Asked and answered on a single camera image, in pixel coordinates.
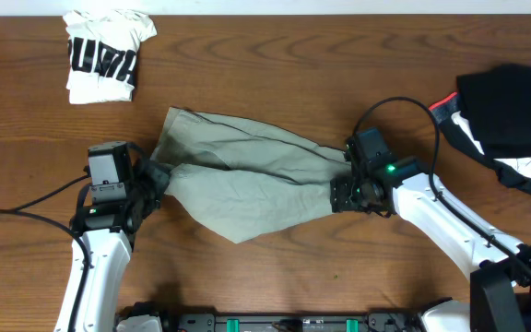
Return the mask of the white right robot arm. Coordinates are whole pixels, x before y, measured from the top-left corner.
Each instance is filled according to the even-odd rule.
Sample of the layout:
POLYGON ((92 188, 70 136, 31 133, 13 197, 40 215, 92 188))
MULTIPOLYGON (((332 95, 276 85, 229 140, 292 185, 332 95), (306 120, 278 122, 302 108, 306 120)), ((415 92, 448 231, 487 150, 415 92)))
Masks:
POLYGON ((531 331, 531 245, 481 218, 414 158, 377 158, 333 179, 335 212, 398 216, 427 235, 470 282, 469 302, 440 300, 412 331, 531 331))

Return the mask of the olive green shorts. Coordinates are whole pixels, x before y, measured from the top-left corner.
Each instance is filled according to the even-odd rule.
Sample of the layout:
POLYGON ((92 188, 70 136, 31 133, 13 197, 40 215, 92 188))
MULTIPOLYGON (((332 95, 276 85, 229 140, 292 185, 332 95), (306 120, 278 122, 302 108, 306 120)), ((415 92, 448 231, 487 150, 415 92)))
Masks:
POLYGON ((280 127, 171 107, 151 158, 171 172, 165 193, 233 243, 331 215, 341 150, 280 127))

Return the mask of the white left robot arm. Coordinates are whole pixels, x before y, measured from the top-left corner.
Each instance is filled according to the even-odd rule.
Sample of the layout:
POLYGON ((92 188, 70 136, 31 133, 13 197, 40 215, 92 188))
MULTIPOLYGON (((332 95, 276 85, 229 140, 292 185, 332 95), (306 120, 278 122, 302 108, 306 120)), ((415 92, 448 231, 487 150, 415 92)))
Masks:
POLYGON ((72 266, 56 331, 113 331, 122 278, 142 222, 160 208, 170 171, 139 160, 126 182, 86 184, 70 221, 72 266))

